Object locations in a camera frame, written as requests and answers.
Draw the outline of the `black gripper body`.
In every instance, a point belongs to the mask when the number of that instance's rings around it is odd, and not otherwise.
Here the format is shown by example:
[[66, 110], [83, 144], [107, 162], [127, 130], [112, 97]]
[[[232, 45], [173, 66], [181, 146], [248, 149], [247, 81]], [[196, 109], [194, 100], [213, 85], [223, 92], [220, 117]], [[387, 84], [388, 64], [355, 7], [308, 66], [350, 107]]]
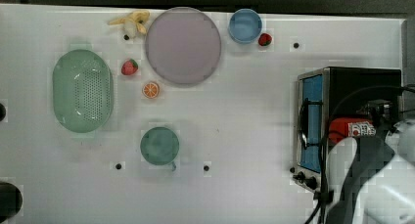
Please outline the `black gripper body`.
[[392, 101], [383, 99], [368, 101], [357, 113], [365, 115], [372, 121], [378, 136], [386, 136], [396, 131], [395, 125], [399, 122], [399, 111]]

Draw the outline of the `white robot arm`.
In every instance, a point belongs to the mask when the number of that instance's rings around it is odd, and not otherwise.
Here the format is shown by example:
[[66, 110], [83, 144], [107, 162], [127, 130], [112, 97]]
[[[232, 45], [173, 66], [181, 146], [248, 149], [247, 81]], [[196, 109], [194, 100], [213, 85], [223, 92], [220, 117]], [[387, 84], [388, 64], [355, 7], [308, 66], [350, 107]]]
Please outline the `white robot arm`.
[[414, 224], [414, 120], [394, 120], [380, 101], [365, 110], [375, 133], [352, 131], [328, 153], [324, 224]]

